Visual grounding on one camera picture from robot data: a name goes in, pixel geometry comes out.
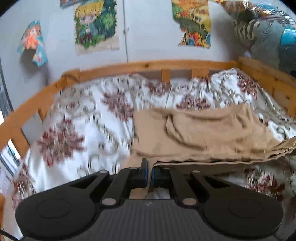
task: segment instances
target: anime poster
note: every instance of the anime poster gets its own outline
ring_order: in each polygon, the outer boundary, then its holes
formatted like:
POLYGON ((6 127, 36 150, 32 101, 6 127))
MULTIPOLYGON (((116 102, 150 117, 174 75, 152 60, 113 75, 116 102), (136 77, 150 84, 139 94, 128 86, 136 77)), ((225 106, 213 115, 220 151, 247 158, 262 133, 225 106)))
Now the anime poster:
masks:
POLYGON ((119 49, 116 34, 116 2, 88 1, 75 11, 77 54, 119 49))
POLYGON ((172 0, 173 18, 184 32, 179 45, 210 48, 208 0, 172 0))
POLYGON ((39 21, 33 21, 27 27, 17 51, 18 53, 22 54, 27 49, 36 50, 32 63, 36 64, 38 67, 41 67, 47 63, 39 21))
POLYGON ((79 2, 83 2, 83 1, 86 1, 86 0, 60 0, 59 5, 61 8, 65 8, 65 7, 71 6, 75 3, 79 3, 79 2))

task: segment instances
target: white floral duvet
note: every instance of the white floral duvet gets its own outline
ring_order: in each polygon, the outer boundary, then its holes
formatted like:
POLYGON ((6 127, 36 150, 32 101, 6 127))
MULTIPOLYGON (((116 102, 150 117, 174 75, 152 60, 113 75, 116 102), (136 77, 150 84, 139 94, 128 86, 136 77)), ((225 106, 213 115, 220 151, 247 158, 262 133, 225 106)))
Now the white floral duvet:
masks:
MULTIPOLYGON (((152 107, 214 109, 241 102, 249 104, 278 140, 296 135, 296 122, 237 69, 173 84, 149 81, 138 74, 107 77, 64 90, 52 105, 43 135, 31 146, 6 196, 3 229, 22 237, 14 211, 32 194, 102 169, 117 173, 133 143, 133 111, 152 107)), ((296 229, 295 167, 296 157, 286 156, 243 173, 219 177, 281 202, 285 218, 277 236, 286 240, 296 229)), ((165 194, 158 190, 149 196, 161 198, 165 194)))

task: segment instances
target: wooden bed frame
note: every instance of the wooden bed frame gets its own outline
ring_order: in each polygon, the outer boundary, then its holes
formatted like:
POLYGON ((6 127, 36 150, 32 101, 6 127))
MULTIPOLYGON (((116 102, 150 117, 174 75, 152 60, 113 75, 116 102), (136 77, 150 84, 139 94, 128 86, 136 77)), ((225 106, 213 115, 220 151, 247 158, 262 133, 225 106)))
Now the wooden bed frame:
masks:
MULTIPOLYGON (((2 150, 11 139, 21 157, 24 157, 29 146, 23 135, 22 126, 35 113, 38 113, 43 121, 46 113, 54 101, 54 96, 62 89, 79 82, 85 82, 96 78, 130 74, 146 71, 161 71, 163 82, 170 81, 170 70, 191 70, 192 78, 207 77, 209 71, 220 71, 230 68, 239 68, 250 75, 281 105, 287 114, 296 117, 296 78, 279 70, 263 65, 261 62, 240 57, 238 61, 213 62, 197 60, 157 60, 145 62, 131 62, 128 64, 109 65, 100 68, 83 70, 74 69, 65 72, 62 77, 43 88, 35 96, 12 112, 0 125, 0 149, 2 150)), ((0 195, 0 220, 1 206, 4 199, 0 195)))

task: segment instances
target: beige cloth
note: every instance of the beige cloth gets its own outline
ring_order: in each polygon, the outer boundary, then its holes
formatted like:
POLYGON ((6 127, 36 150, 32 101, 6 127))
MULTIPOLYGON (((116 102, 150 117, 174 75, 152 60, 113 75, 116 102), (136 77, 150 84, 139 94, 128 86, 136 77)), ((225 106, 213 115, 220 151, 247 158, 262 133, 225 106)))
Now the beige cloth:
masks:
POLYGON ((291 153, 296 143, 296 137, 275 140, 246 104, 203 111, 141 110, 133 120, 136 138, 121 168, 140 167, 147 158, 149 173, 157 165, 183 173, 238 171, 291 153))

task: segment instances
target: torn poster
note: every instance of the torn poster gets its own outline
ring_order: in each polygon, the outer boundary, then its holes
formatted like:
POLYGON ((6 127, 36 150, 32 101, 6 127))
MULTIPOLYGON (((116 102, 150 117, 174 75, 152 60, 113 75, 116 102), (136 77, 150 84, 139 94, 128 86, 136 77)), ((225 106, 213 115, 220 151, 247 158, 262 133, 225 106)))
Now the torn poster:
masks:
POLYGON ((27 49, 36 50, 32 63, 36 64, 38 67, 47 63, 47 56, 45 53, 39 21, 33 21, 29 24, 22 36, 17 51, 18 53, 23 54, 23 52, 27 49))
POLYGON ((184 32, 179 45, 210 48, 208 0, 172 0, 173 18, 184 32))
POLYGON ((60 0, 59 5, 61 8, 65 8, 82 1, 86 1, 86 0, 60 0))
POLYGON ((88 1, 75 11, 77 54, 119 49, 116 2, 88 1))

